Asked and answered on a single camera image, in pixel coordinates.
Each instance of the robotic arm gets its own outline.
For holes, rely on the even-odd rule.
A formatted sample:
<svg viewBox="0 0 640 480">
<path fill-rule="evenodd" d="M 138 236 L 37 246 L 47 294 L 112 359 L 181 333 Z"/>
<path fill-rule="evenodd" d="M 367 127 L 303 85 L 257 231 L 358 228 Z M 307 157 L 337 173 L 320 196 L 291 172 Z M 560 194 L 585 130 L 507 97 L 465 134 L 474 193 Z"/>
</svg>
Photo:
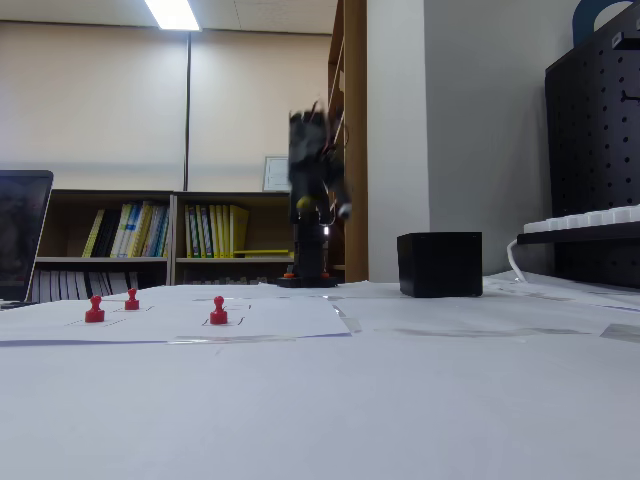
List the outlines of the robotic arm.
<svg viewBox="0 0 640 480">
<path fill-rule="evenodd" d="M 295 257 L 293 267 L 277 281 L 281 287 L 337 285 L 324 269 L 324 227 L 333 223 L 335 216 L 328 191 L 336 195 L 340 218 L 351 214 L 351 198 L 332 138 L 328 118 L 316 112 L 315 105 L 289 119 L 289 220 L 294 225 Z"/>
</svg>

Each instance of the white table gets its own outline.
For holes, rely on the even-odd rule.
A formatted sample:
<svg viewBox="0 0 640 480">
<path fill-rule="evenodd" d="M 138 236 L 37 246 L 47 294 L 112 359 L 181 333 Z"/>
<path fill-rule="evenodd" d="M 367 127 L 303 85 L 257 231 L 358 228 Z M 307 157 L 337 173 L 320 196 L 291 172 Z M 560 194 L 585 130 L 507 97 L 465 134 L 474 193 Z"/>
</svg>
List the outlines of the white table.
<svg viewBox="0 0 640 480">
<path fill-rule="evenodd" d="M 162 287 L 138 294 L 157 323 L 101 330 L 54 325 L 88 302 L 2 312 L 0 478 L 638 478 L 640 295 L 535 278 L 438 300 Z M 270 341 L 172 344 L 216 295 L 271 312 L 251 317 Z"/>
</svg>

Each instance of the white cable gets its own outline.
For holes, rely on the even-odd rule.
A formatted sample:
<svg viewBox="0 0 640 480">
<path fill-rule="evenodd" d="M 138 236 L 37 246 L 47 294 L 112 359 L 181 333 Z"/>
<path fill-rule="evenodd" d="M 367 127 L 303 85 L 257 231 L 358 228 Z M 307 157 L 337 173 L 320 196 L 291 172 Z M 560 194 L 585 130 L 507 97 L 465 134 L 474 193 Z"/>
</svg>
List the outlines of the white cable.
<svg viewBox="0 0 640 480">
<path fill-rule="evenodd" d="M 520 281 L 520 282 L 523 282 L 523 283 L 529 283 L 529 282 L 527 282 L 527 279 L 524 278 L 524 275 L 522 274 L 522 272 L 518 268 L 518 265 L 516 265 L 516 261 L 513 259 L 513 246 L 516 245 L 517 243 L 518 243 L 518 241 L 514 240 L 507 247 L 507 257 L 509 258 L 509 265 L 511 265 L 511 268 L 513 269 L 513 271 L 516 272 L 516 275 L 517 275 L 516 276 L 516 281 Z"/>
</svg>

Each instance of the pegboard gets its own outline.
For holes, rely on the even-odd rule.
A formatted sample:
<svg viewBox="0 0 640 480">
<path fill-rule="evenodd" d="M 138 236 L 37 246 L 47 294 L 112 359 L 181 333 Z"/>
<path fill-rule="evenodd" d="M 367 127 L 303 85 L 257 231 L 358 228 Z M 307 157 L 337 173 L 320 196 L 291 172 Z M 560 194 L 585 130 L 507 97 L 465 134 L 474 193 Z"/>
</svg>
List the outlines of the pegboard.
<svg viewBox="0 0 640 480">
<path fill-rule="evenodd" d="M 640 106 L 622 100 L 640 97 L 639 19 L 640 1 L 546 71 L 554 217 L 640 204 Z M 640 288 L 638 262 L 640 239 L 556 246 L 556 273 L 575 280 Z"/>
</svg>

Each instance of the ceiling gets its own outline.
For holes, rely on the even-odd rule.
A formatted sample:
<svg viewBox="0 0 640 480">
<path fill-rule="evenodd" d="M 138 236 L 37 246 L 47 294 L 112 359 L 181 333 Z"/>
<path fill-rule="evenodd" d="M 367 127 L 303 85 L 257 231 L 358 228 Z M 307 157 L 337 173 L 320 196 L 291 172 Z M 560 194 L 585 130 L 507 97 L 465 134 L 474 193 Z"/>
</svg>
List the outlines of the ceiling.
<svg viewBox="0 0 640 480">
<path fill-rule="evenodd" d="M 331 33 L 338 0 L 189 0 L 201 28 Z M 0 0 L 0 20 L 157 26 L 144 0 Z"/>
</svg>

